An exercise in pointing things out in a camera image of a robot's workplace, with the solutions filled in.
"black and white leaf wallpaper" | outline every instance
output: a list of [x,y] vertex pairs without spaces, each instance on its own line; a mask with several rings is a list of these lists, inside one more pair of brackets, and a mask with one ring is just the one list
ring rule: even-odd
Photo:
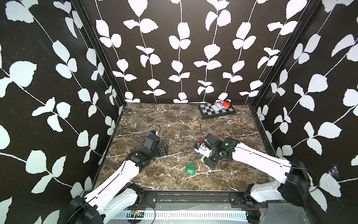
[[322,0],[257,113],[278,157],[313,170],[319,223],[358,219],[358,1]]
[[70,2],[2,1],[0,20],[0,224],[65,223],[114,132],[116,84]]
[[126,102],[249,104],[307,0],[82,4]]

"chessboard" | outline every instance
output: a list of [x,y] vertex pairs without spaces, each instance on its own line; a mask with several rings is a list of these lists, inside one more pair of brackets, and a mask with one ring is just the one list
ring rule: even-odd
[[232,107],[231,104],[230,104],[229,108],[227,108],[227,109],[225,108],[225,109],[219,110],[218,112],[215,112],[215,110],[213,110],[211,108],[211,106],[216,104],[216,103],[217,102],[208,103],[208,104],[199,104],[199,110],[200,110],[200,113],[202,114],[204,119],[214,118],[214,117],[217,117],[217,116],[225,116],[225,115],[228,115],[228,114],[234,114],[235,113],[235,110],[234,110],[234,108]]

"marble floor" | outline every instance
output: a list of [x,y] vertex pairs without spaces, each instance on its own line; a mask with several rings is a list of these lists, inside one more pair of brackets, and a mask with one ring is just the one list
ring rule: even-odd
[[[144,189],[245,191],[250,183],[270,182],[273,179],[267,174],[237,161],[220,161],[211,170],[194,151],[193,145],[201,138],[201,124],[204,136],[212,133],[221,140],[232,137],[265,152],[249,107],[234,105],[234,109],[235,114],[204,120],[197,105],[128,103],[96,187],[118,169],[125,155],[145,139],[147,127],[154,123],[161,126],[159,136],[169,145],[169,154],[157,158],[131,180]],[[184,172],[189,163],[195,165],[195,176]]]

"wire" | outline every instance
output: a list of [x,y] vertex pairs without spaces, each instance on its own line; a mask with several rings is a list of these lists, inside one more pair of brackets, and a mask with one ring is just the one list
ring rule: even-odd
[[149,125],[149,127],[147,128],[147,135],[148,135],[149,128],[150,128],[151,126],[153,126],[153,125],[157,125],[157,126],[159,127],[159,132],[158,132],[158,134],[160,133],[160,125],[158,125],[158,124],[151,124],[151,125]]

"white leaf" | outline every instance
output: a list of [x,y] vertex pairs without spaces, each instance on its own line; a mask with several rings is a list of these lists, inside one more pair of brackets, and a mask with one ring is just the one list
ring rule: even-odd
[[333,57],[335,54],[345,49],[346,47],[353,46],[354,43],[355,41],[352,34],[348,34],[347,36],[343,37],[342,40],[340,40],[334,47],[331,57]]
[[236,72],[240,71],[245,66],[245,60],[235,62],[232,65],[232,73],[235,74]]
[[212,59],[220,51],[220,47],[216,44],[209,44],[204,47],[204,53],[208,60]]
[[244,41],[242,39],[235,39],[232,41],[232,45],[234,46],[234,48],[240,49],[242,47],[242,45],[244,44]]
[[72,72],[77,72],[77,62],[76,59],[71,58],[68,63],[68,68],[72,71]]
[[183,69],[183,63],[181,63],[180,61],[175,61],[173,60],[171,62],[171,67],[177,72],[180,73]]
[[46,155],[41,150],[31,150],[25,165],[26,172],[30,174],[42,173],[46,168]]
[[32,82],[36,69],[37,64],[29,61],[17,61],[10,66],[9,75],[14,83],[22,87],[28,87]]
[[154,95],[155,96],[160,96],[160,95],[163,95],[163,94],[166,94],[166,92],[164,90],[161,90],[161,89],[154,90]]
[[36,110],[32,112],[32,116],[38,116],[43,113],[51,112],[53,111],[53,108],[55,107],[55,97],[52,97],[51,99],[48,99],[45,106],[40,106]]
[[57,114],[51,115],[47,118],[48,125],[52,128],[52,130],[57,132],[62,132],[62,128],[58,122]]
[[148,57],[146,56],[146,55],[141,55],[140,56],[140,63],[142,64],[142,66],[145,68],[145,65],[146,65],[146,63],[147,63],[147,61],[148,61]]
[[65,11],[67,13],[70,13],[71,9],[72,9],[72,5],[71,5],[71,3],[69,1],[65,1],[64,3],[61,3],[59,1],[54,1],[53,5],[56,8],[62,9],[63,11]]
[[153,93],[153,91],[150,91],[150,90],[144,90],[144,91],[143,91],[143,93],[145,93],[146,95],[148,95],[148,94]]
[[45,191],[45,188],[47,187],[48,183],[50,182],[50,180],[52,179],[52,175],[46,175],[43,176],[39,182],[37,182],[37,184],[34,186],[34,188],[32,188],[31,193],[33,194],[39,194]]
[[199,68],[201,66],[207,65],[207,62],[205,62],[205,61],[194,61],[194,65]]
[[56,105],[56,109],[58,115],[60,115],[61,118],[65,119],[70,113],[71,106],[68,103],[60,102]]
[[332,196],[341,197],[339,183],[328,173],[324,173],[321,176],[319,187],[330,193]]
[[78,93],[79,99],[82,100],[83,102],[90,102],[91,101],[91,96],[89,95],[90,93],[89,93],[89,91],[87,89],[81,89],[77,93]]
[[352,159],[350,162],[352,166],[358,166],[358,155],[355,156],[355,158]]
[[286,6],[286,19],[296,15],[299,11],[304,9],[307,0],[290,0]]
[[314,129],[313,129],[311,122],[307,122],[305,124],[305,126],[303,127],[303,129],[305,129],[305,131],[307,132],[308,137],[313,138]]
[[318,129],[318,135],[325,138],[337,138],[341,131],[342,129],[337,125],[331,122],[324,122]]
[[314,74],[308,85],[308,92],[322,92],[328,88],[327,78],[320,74]]
[[263,48],[263,50],[266,51],[270,56],[273,56],[273,55],[278,54],[280,52],[280,50],[278,50],[278,49],[272,50],[269,47],[265,47],[265,48]]
[[212,11],[208,12],[205,19],[205,28],[207,31],[210,29],[210,25],[213,23],[213,21],[218,17],[218,15]]
[[232,78],[232,75],[228,72],[223,72],[223,78]]
[[179,23],[178,24],[178,33],[179,33],[179,38],[181,40],[188,38],[190,36],[190,29],[189,29],[188,23],[183,23],[183,22]]
[[287,131],[289,130],[289,125],[287,124],[287,122],[282,122],[280,124],[280,130],[282,131],[282,133],[286,134]]
[[214,92],[214,87],[212,87],[212,86],[206,87],[206,88],[205,88],[205,92],[206,92],[206,93],[212,93],[212,92]]
[[54,52],[59,56],[64,62],[68,62],[69,59],[69,52],[67,48],[59,41],[57,40],[52,44],[52,48]]
[[63,172],[63,165],[66,161],[66,156],[62,156],[52,166],[52,174],[54,177],[59,177]]
[[9,83],[11,83],[11,82],[12,82],[12,80],[8,77],[0,78],[0,98],[5,96],[6,88],[8,87]]
[[268,57],[263,56],[257,63],[257,69],[261,68],[261,66],[269,60]]
[[189,40],[189,39],[181,40],[181,41],[180,41],[180,47],[181,47],[183,50],[185,50],[185,49],[187,49],[187,48],[189,47],[189,45],[190,45],[191,42],[192,42],[192,41]]
[[294,85],[294,92],[300,94],[301,96],[305,95],[305,93],[303,92],[303,88],[298,84]]
[[313,34],[313,35],[310,37],[310,39],[308,40],[304,52],[312,53],[312,52],[316,49],[316,47],[317,47],[317,45],[318,45],[320,39],[321,39],[321,36],[320,36],[320,35],[318,35],[318,34]]
[[199,86],[198,95],[200,95],[203,90],[205,90],[205,87]]
[[281,122],[281,123],[283,122],[281,115],[278,115],[278,116],[275,118],[274,124],[276,124],[277,122]]
[[137,17],[140,17],[148,6],[147,0],[128,0],[128,3]]
[[13,202],[13,198],[10,197],[9,199],[6,199],[4,201],[0,202],[0,223],[4,224],[6,221],[6,214],[9,211],[9,207]]
[[246,35],[249,33],[250,29],[251,29],[251,23],[242,22],[240,27],[236,31],[236,37],[244,40],[246,38]]
[[303,44],[299,43],[296,46],[295,52],[293,53],[293,59],[296,60],[303,52]]
[[185,73],[182,73],[179,77],[180,78],[189,78],[190,76],[190,72],[185,72]]
[[282,29],[280,31],[280,35],[287,35],[289,33],[292,33],[292,31],[295,29],[296,25],[297,25],[297,21],[290,21],[290,22],[286,23],[282,27]]
[[174,82],[180,82],[180,77],[178,75],[171,75],[168,79]]
[[260,80],[256,80],[256,81],[252,81],[250,83],[250,89],[254,90],[257,89],[258,87],[260,87],[262,85],[262,82]]
[[185,100],[187,98],[187,95],[184,92],[178,93],[178,97],[180,100]]
[[26,23],[32,23],[34,21],[34,17],[29,9],[16,1],[9,1],[6,3],[5,13],[8,20],[22,21]]
[[218,26],[223,27],[229,23],[231,23],[231,14],[229,11],[224,9],[218,17]]
[[279,158],[283,156],[283,154],[282,154],[282,150],[281,150],[281,148],[280,148],[280,147],[277,147],[277,150],[276,150],[276,155],[277,155]]
[[124,77],[124,79],[125,79],[127,82],[130,82],[130,81],[132,81],[132,80],[137,79],[137,77],[135,77],[135,76],[132,75],[132,74],[126,74],[125,77]]
[[237,81],[241,81],[242,77],[239,75],[235,75],[230,79],[230,82],[237,82]]
[[140,45],[137,45],[137,46],[135,46],[135,47],[136,47],[137,49],[143,51],[143,52],[146,53],[146,54],[151,54],[151,53],[153,53],[153,51],[154,51],[154,49],[151,48],[151,47],[145,48],[145,47],[140,46]]
[[72,78],[72,73],[67,65],[58,63],[56,65],[56,71],[64,78]]
[[258,90],[254,90],[248,96],[249,97],[254,97],[254,96],[257,96],[257,94],[258,94]]
[[316,153],[318,153],[319,155],[322,155],[322,145],[321,145],[321,143],[319,143],[319,141],[317,139],[309,138],[307,140],[307,145],[308,145],[308,147],[310,147],[311,149],[316,151]]
[[81,19],[78,16],[78,13],[74,10],[72,11],[72,18],[73,18],[73,21],[76,24],[77,28],[81,29],[83,27],[83,24],[81,22]]
[[133,29],[133,27],[139,26],[139,23],[133,19],[123,21],[123,24],[128,27],[128,29]]
[[147,83],[152,89],[157,88],[157,86],[160,84],[160,82],[158,80],[156,80],[155,78],[149,79],[147,81]]
[[322,191],[317,189],[316,187],[310,187],[309,193],[312,198],[319,204],[319,206],[321,206],[323,211],[327,212],[327,200]]
[[70,17],[65,17],[65,22],[68,27],[68,30],[72,33],[74,37],[77,38],[76,32],[74,30],[73,19]]
[[222,92],[222,93],[218,96],[218,99],[219,99],[219,100],[225,100],[226,97],[227,97],[227,93]]
[[284,84],[288,78],[287,70],[284,69],[280,73],[280,85]]
[[90,118],[92,115],[94,115],[97,112],[97,107],[95,105],[91,105],[88,108],[88,117]]
[[310,59],[309,54],[302,53],[300,58],[298,59],[298,63],[301,65],[301,64],[305,63],[306,61],[308,61],[309,59]]
[[275,82],[271,83],[271,91],[272,93],[276,93],[277,91],[277,84]]
[[284,25],[283,25],[282,23],[280,23],[280,22],[275,22],[275,23],[269,23],[269,24],[267,25],[267,28],[268,28],[268,30],[271,32],[271,31],[273,31],[273,30],[275,30],[275,29],[281,29],[283,26],[284,26]]
[[239,92],[239,94],[240,94],[241,96],[244,96],[244,95],[249,95],[250,93],[247,92],[247,91],[245,91],[245,92]]
[[345,106],[358,105],[358,92],[354,89],[347,89],[344,93],[343,104]]
[[151,19],[142,19],[139,23],[139,28],[142,33],[149,33],[158,29],[158,25]]
[[79,146],[79,147],[88,146],[88,132],[87,132],[87,130],[84,130],[83,132],[81,132],[78,135],[77,146]]
[[212,60],[212,61],[209,61],[209,63],[207,64],[206,68],[207,68],[208,70],[213,70],[213,69],[219,68],[219,67],[221,67],[221,66],[222,66],[222,65],[221,65],[221,63],[220,63],[219,61],[217,61],[217,60]]
[[83,188],[82,185],[79,182],[76,182],[72,189],[70,190],[71,196],[72,198],[75,198],[76,196],[79,196],[80,194],[82,194],[83,192]]
[[347,59],[357,62],[358,61],[358,44],[354,45],[347,53]]
[[120,59],[117,61],[117,66],[122,72],[125,72],[128,68],[128,62],[125,58]]
[[251,47],[251,45],[255,42],[256,40],[256,36],[249,36],[248,38],[246,38],[246,40],[244,41],[244,44],[242,46],[242,48],[244,50],[248,49],[249,47]]
[[133,99],[133,93],[131,93],[131,92],[125,92],[125,93],[124,93],[124,97],[126,97],[127,99],[132,100],[132,99]]
[[96,51],[92,48],[89,48],[86,53],[87,60],[94,66],[97,65]]
[[304,108],[314,111],[314,100],[310,95],[304,95],[300,99],[300,105]]
[[151,54],[151,55],[150,55],[150,58],[149,58],[149,62],[150,62],[152,65],[157,65],[157,64],[161,63],[161,60],[160,60],[160,58],[158,57],[158,55],[156,55],[156,54]]
[[169,37],[169,43],[173,49],[177,50],[179,48],[180,41],[176,36],[171,35]]
[[84,190],[85,191],[89,191],[92,188],[92,180],[90,177],[87,177],[86,180],[84,181]]
[[96,29],[99,35],[108,38],[110,37],[110,30],[108,28],[106,21],[96,19]]
[[271,133],[269,131],[266,131],[265,132],[267,137],[268,137],[268,140],[270,141],[270,143],[272,143],[272,136],[271,136]]

